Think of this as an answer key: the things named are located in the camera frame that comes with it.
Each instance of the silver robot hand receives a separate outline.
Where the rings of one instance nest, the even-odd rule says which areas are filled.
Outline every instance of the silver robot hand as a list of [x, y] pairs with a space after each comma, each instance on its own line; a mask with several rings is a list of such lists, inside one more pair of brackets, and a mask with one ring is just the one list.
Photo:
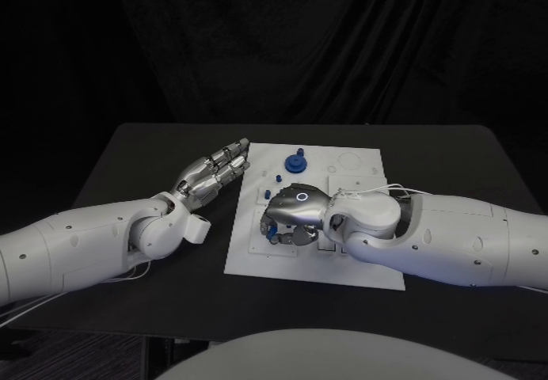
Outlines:
[[[271, 244], [308, 245], [323, 230], [323, 216], [331, 197], [315, 186], [292, 184], [271, 199], [260, 220], [260, 232]], [[296, 226], [289, 234], [277, 234], [277, 224]]]
[[217, 197], [220, 190], [243, 174], [250, 163], [250, 140], [241, 139], [211, 156], [199, 158], [184, 170], [171, 191], [189, 211], [198, 210]]

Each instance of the white board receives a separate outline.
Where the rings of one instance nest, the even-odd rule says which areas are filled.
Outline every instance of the white board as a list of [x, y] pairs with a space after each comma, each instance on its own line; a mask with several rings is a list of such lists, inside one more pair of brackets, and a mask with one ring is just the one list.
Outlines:
[[[305, 149], [309, 165], [306, 171], [292, 174], [284, 162], [299, 148]], [[297, 247], [273, 245], [260, 231], [269, 204], [266, 190], [273, 197], [292, 183], [303, 183], [332, 196], [339, 188], [368, 190], [385, 185], [380, 150], [251, 143], [248, 161], [225, 273], [404, 291], [401, 272], [357, 261], [323, 236], [310, 245]], [[279, 226], [282, 234], [289, 230]]]

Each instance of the floor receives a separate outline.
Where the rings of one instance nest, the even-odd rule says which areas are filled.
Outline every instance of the floor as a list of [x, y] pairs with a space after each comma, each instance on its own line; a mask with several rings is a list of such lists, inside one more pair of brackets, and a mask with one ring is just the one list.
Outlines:
[[[5, 380], [120, 379], [137, 380], [142, 372], [143, 339], [136, 336], [80, 332], [38, 332], [23, 343], [28, 358], [0, 361]], [[478, 362], [518, 380], [548, 379], [548, 364], [488, 358]]]

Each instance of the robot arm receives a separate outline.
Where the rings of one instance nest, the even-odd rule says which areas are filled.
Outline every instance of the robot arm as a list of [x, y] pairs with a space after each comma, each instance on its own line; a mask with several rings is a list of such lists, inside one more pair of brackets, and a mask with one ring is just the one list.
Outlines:
[[0, 305], [88, 287], [201, 244], [211, 223], [192, 211], [217, 197], [250, 163], [240, 140], [182, 172], [150, 199], [65, 211], [0, 236]]
[[357, 260], [410, 275], [471, 287], [548, 288], [545, 216], [458, 196], [344, 192], [331, 198], [310, 188], [293, 184], [271, 199], [263, 233], [277, 222], [296, 226], [293, 236], [271, 234], [273, 244], [309, 244], [323, 230]]

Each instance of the robotic hand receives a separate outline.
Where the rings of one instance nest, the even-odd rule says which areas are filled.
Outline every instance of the robotic hand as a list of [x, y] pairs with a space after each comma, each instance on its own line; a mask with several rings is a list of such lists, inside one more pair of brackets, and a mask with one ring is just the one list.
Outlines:
[[65, 211], [0, 236], [0, 305], [100, 283], [172, 254], [184, 239], [201, 244], [211, 223], [191, 212], [244, 174], [248, 145], [241, 139], [197, 160], [171, 192]]
[[[296, 226], [277, 234], [277, 224]], [[260, 223], [271, 244], [308, 245], [321, 230], [359, 261], [468, 287], [548, 288], [548, 218], [458, 196], [292, 184]]]

